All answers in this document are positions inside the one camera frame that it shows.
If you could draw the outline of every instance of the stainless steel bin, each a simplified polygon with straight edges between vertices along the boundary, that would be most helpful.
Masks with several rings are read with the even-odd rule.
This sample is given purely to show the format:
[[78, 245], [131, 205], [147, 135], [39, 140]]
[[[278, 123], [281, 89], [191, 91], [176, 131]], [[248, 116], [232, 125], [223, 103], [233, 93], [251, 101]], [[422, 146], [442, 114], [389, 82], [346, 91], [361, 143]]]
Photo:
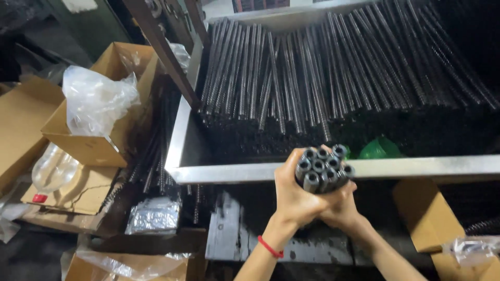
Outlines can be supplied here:
[[[365, 2], [332, 0], [308, 7], [244, 12], [230, 18], [245, 23], [258, 22], [274, 30], [284, 31], [317, 21], [326, 11], [346, 13]], [[196, 41], [187, 74], [194, 89], [203, 86], [197, 81], [201, 76], [199, 72], [203, 52], [201, 41]], [[282, 163], [200, 165], [210, 159], [211, 152], [195, 124], [193, 114], [195, 112], [182, 97], [165, 163], [165, 170], [177, 183], [234, 184], [274, 180], [274, 170]], [[484, 178], [484, 175], [500, 173], [500, 155], [349, 160], [348, 163], [355, 168], [357, 179], [446, 178], [464, 175]]]

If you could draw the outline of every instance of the plastic bottle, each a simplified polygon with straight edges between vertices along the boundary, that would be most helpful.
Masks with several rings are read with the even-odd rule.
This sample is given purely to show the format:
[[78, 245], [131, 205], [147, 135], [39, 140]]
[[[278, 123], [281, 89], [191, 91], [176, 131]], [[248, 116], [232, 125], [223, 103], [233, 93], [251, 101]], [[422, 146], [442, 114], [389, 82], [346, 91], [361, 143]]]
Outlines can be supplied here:
[[38, 190], [32, 201], [44, 203], [50, 193], [73, 179], [78, 165], [76, 159], [51, 142], [31, 172], [33, 185]]

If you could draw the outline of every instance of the finger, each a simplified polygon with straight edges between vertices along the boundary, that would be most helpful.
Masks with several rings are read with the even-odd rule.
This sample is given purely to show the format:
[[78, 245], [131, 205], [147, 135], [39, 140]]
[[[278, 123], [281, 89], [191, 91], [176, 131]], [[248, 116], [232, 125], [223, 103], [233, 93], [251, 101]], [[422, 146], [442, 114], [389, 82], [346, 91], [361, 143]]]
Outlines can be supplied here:
[[348, 198], [356, 189], [358, 189], [358, 186], [350, 180], [340, 189], [329, 193], [319, 194], [318, 196], [326, 201], [328, 205], [332, 206]]
[[297, 164], [299, 163], [299, 160], [301, 159], [301, 156], [304, 153], [304, 150], [306, 150], [306, 149], [305, 148], [295, 148], [290, 153], [290, 155], [288, 156], [288, 159], [283, 164], [283, 166], [278, 168], [281, 176], [295, 180], [295, 168], [296, 168]]
[[332, 149], [324, 144], [321, 145], [321, 148], [328, 151], [328, 153], [332, 153]]

